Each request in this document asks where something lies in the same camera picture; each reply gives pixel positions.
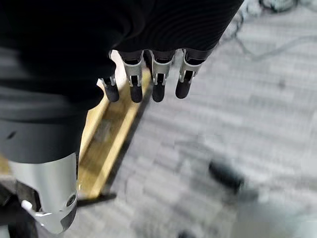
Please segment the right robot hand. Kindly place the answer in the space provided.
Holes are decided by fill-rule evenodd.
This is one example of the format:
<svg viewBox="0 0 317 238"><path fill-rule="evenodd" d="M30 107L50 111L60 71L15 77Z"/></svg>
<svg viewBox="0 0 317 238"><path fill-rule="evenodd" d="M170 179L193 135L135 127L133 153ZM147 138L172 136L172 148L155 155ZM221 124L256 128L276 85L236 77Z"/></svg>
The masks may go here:
<svg viewBox="0 0 317 238"><path fill-rule="evenodd" d="M185 98L240 0L3 0L0 3L0 152L27 190L22 210L61 234L77 210L77 168L90 109L119 98L123 60L133 102L152 56L153 99L163 99L176 50L175 94Z"/></svg>

